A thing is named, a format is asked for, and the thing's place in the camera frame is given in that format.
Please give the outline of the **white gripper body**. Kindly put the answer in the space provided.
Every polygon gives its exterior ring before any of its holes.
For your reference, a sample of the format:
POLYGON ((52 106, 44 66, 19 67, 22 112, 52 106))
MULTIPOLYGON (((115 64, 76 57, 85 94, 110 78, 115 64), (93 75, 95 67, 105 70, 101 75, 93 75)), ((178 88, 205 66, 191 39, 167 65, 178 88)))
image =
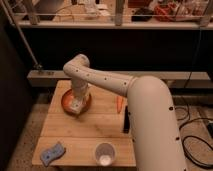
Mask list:
POLYGON ((73 80, 71 89, 75 99, 87 99, 89 97, 88 83, 82 80, 73 80))

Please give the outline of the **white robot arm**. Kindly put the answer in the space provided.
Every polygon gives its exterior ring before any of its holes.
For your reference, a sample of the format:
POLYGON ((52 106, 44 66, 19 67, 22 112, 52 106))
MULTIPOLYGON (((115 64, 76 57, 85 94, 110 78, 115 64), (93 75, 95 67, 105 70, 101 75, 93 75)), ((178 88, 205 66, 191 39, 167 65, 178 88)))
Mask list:
POLYGON ((65 63, 63 71, 71 78, 76 114, 90 84, 127 99, 137 171, 187 171, 174 103, 161 79, 95 70, 83 54, 65 63))

